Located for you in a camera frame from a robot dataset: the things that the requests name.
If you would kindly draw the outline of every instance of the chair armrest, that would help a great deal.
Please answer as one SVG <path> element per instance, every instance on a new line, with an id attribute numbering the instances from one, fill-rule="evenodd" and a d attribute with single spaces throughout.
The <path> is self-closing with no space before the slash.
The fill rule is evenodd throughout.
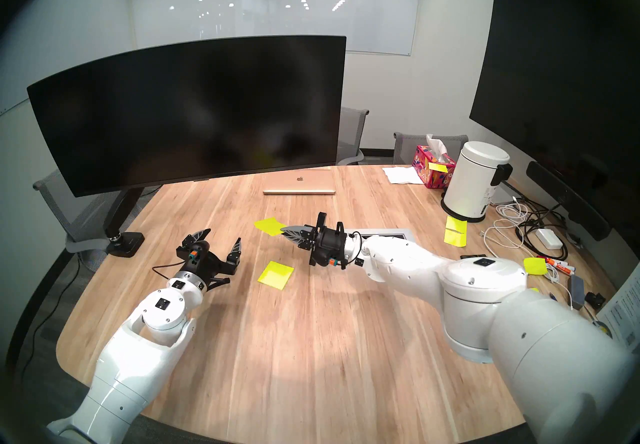
<path id="1" fill-rule="evenodd" d="M 358 150 L 357 155 L 355 155 L 354 157 L 344 158 L 340 160 L 336 165 L 357 164 L 358 162 L 361 162 L 363 160 L 364 160 L 364 154 L 362 153 L 362 151 Z"/>
<path id="2" fill-rule="evenodd" d="M 80 242 L 73 241 L 69 234 L 66 235 L 65 248 L 69 253 L 79 253 L 80 251 L 102 250 L 109 246 L 109 239 L 86 239 Z"/>

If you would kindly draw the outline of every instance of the gold laptop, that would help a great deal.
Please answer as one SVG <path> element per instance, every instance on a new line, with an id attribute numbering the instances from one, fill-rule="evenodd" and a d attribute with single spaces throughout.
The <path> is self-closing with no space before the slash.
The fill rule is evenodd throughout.
<path id="1" fill-rule="evenodd" d="M 334 195 L 334 172 L 326 169 L 301 169 L 265 174 L 265 195 Z"/>

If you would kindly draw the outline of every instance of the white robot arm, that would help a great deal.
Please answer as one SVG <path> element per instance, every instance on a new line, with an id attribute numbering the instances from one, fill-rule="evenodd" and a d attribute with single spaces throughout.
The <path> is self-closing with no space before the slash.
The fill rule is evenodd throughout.
<path id="1" fill-rule="evenodd" d="M 164 289 L 149 294 L 118 328 L 95 367 L 89 393 L 68 418 L 47 428 L 73 442 L 120 444 L 133 420 L 158 395 L 174 371 L 196 328 L 188 313 L 205 292 L 229 283 L 241 255 L 240 239 L 221 261 L 204 240 L 210 229 L 188 235 L 176 250 L 185 260 Z M 153 339 L 140 334 L 146 326 Z"/>
<path id="2" fill-rule="evenodd" d="M 599 328 L 531 289 L 500 258 L 449 260 L 395 237 L 346 235 L 324 225 L 284 228 L 310 263 L 363 267 L 377 282 L 427 301 L 451 349 L 494 363 L 540 443 L 581 442 L 631 376 L 636 357 Z"/>

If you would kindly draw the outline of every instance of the monitor stand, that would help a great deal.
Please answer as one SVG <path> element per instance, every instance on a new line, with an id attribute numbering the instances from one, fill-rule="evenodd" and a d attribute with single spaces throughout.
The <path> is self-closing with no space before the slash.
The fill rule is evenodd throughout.
<path id="1" fill-rule="evenodd" d="M 136 206 L 144 187 L 120 191 L 113 205 L 104 219 L 104 233 L 109 238 L 109 245 L 105 250 L 115 257 L 130 258 L 136 254 L 138 248 L 145 240 L 142 232 L 120 232 L 133 208 Z"/>

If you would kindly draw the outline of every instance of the tissue box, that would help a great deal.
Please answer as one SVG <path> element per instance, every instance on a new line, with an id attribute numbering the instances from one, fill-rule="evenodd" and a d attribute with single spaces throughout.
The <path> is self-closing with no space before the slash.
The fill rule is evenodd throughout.
<path id="1" fill-rule="evenodd" d="M 420 180 L 424 182 L 424 185 L 429 189 L 442 189 L 449 185 L 451 176 L 456 168 L 456 163 L 446 154 L 446 163 L 439 162 L 434 155 L 433 150 L 429 146 L 418 146 L 415 150 L 415 156 L 413 157 L 413 168 L 418 173 Z M 435 163 L 443 168 L 446 168 L 446 172 L 434 170 L 429 168 L 429 163 Z"/>

